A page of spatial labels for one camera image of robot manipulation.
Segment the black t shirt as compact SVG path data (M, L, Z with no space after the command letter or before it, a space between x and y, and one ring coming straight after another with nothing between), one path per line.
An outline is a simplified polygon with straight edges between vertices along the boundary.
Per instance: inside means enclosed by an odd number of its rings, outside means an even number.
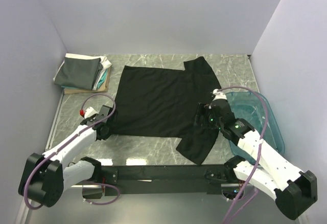
M180 138L176 150L200 165L219 131L194 125L198 104L211 103L221 85L204 57L183 64L184 70L125 66L108 125L117 135Z

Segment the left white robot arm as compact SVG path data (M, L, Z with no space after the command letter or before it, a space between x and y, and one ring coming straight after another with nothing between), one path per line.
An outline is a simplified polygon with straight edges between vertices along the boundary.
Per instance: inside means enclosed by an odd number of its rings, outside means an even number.
M102 183L101 162L83 157L72 166L72 160L95 141L110 137L109 119L115 107L103 105L97 113L92 107L80 110L83 121L57 146L43 154L31 154L25 163L18 194L26 204L35 201L40 207L52 207L71 186L88 181Z

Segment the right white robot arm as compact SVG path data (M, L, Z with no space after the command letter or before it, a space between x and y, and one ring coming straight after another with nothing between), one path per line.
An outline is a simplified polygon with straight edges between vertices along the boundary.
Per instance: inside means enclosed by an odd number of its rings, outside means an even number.
M269 195L278 209L296 220L317 202L317 177L292 165L274 150L245 119L236 118L226 98L217 96L211 104L198 105L196 126L218 129L234 145L248 153L260 165L255 169L241 156L224 170L227 181L249 181Z

